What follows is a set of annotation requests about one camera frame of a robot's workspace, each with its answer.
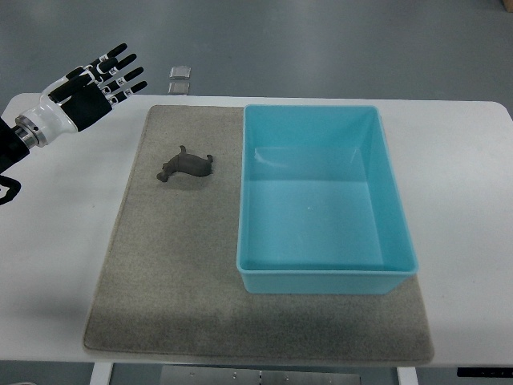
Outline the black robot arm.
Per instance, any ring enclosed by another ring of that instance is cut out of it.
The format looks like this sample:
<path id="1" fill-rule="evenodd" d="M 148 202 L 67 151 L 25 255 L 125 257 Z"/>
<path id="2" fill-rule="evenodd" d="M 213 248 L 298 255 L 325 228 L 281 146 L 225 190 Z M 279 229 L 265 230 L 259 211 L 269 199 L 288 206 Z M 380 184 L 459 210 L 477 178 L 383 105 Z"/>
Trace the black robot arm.
<path id="1" fill-rule="evenodd" d="M 1 119 L 1 188 L 6 189 L 1 205 L 11 202 L 22 188 L 19 181 L 3 176 L 3 173 L 28 156 L 33 144 L 33 138 L 23 126 L 11 128 Z"/>

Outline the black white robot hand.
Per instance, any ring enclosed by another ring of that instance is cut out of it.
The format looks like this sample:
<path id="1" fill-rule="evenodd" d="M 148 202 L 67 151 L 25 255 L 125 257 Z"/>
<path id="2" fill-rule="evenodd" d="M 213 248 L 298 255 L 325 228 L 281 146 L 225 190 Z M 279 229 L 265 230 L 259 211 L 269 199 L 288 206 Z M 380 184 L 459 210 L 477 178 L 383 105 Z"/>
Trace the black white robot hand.
<path id="1" fill-rule="evenodd" d="M 14 133 L 28 147 L 44 147 L 64 133 L 89 128 L 115 106 L 143 90 L 142 67 L 127 71 L 136 55 L 119 56 L 121 43 L 93 62 L 78 66 L 45 88 L 38 104 L 15 120 Z"/>

